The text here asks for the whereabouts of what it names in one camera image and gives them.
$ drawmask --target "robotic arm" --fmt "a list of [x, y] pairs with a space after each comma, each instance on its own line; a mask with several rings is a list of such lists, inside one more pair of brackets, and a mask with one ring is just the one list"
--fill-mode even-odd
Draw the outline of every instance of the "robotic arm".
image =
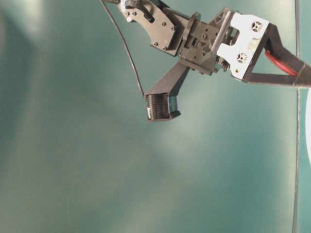
[[[179, 13], [160, 0], [105, 0], [118, 5], [127, 22], [139, 23], [151, 46], [172, 56], [177, 64], [147, 93], [148, 121], [171, 120], [180, 115], [177, 96], [190, 69], [212, 75], [230, 70], [245, 83], [311, 87], [311, 67], [282, 45], [277, 27], [252, 15], [224, 8], [210, 23]], [[288, 75], [253, 73], [265, 48], [268, 59]]]

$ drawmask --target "wire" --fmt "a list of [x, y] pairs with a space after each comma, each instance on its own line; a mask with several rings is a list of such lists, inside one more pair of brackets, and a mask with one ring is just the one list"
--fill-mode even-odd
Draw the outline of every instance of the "wire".
[[286, 64], [283, 62], [279, 61], [276, 57], [274, 57], [270, 51], [266, 50], [265, 52], [267, 58], [279, 69], [283, 70], [285, 73], [288, 73], [289, 75], [292, 76], [297, 76], [298, 73], [297, 71], [293, 70], [292, 68], [288, 67]]
[[132, 68], [133, 68], [133, 71], [134, 71], [134, 74], [135, 74], [135, 77], [136, 77], [136, 81], [137, 81], [138, 88], [139, 88], [139, 90], [140, 90], [140, 92], [141, 92], [141, 94], [142, 94], [142, 97], [144, 98], [144, 91], [142, 90], [142, 87], [141, 87], [141, 83], [140, 83], [140, 79], [139, 79], [139, 76], [138, 76], [138, 72], [137, 72], [136, 66], [135, 66], [135, 64], [134, 64], [134, 61], [133, 61], [132, 55], [131, 55], [131, 53], [130, 53], [130, 50], [129, 50], [129, 48], [128, 48], [128, 46], [127, 46], [127, 43], [126, 43], [126, 41], [125, 41], [125, 38], [124, 38], [124, 36], [123, 36], [123, 34], [122, 34], [120, 28], [118, 27], [118, 25], [117, 25], [115, 19], [113, 18], [112, 14], [110, 13], [108, 7], [106, 6], [104, 0], [100, 0], [100, 1], [101, 1], [101, 4], [102, 4], [103, 8], [104, 8], [105, 11], [107, 12], [107, 14], [108, 14], [108, 16], [109, 16], [109, 18], [110, 18], [112, 24], [115, 26], [117, 32], [119, 33], [119, 35], [120, 35], [120, 37], [121, 37], [121, 40], [122, 40], [122, 42], [123, 42], [125, 51], [126, 51], [126, 53], [127, 53], [127, 56], [128, 56], [128, 58], [130, 59], [130, 62], [131, 62], [131, 65], [132, 65]]

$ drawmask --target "green surface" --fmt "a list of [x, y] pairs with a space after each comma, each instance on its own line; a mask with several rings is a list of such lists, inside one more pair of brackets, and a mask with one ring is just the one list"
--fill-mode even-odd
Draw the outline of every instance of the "green surface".
[[[278, 25], [294, 1], [167, 0], [210, 21], [224, 6]], [[190, 72], [182, 116], [147, 123], [98, 1], [0, 0], [0, 231], [290, 233], [296, 91]], [[113, 8], [145, 89], [177, 61]], [[276, 72], [266, 59], [257, 70]]]
[[[307, 63], [311, 63], [310, 54], [310, 11], [311, 2], [308, 0], [301, 1], [301, 57]], [[308, 157], [307, 144], [306, 144], [306, 104], [308, 90], [301, 91], [301, 146], [300, 146], [300, 172], [299, 172], [299, 199], [298, 199], [298, 232], [309, 233], [311, 232], [311, 166]]]

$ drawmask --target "white plastic bracket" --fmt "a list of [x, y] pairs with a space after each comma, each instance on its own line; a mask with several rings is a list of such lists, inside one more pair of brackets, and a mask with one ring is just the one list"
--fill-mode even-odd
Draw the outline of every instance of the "white plastic bracket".
[[269, 21], [253, 15], [235, 13], [230, 26], [240, 34], [234, 45], [222, 43], [217, 55], [230, 64], [232, 76], [242, 80], [254, 53], [269, 25]]

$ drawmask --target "red cable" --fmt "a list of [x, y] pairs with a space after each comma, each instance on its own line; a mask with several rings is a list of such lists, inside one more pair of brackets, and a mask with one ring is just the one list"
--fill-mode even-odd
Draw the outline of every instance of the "red cable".
[[297, 71], [293, 70], [292, 68], [285, 65], [283, 62], [279, 61], [270, 53], [270, 51], [266, 50], [265, 54], [267, 58], [270, 60], [270, 62], [272, 62], [277, 68], [283, 70], [285, 73], [288, 73], [289, 75], [292, 76], [298, 75]]

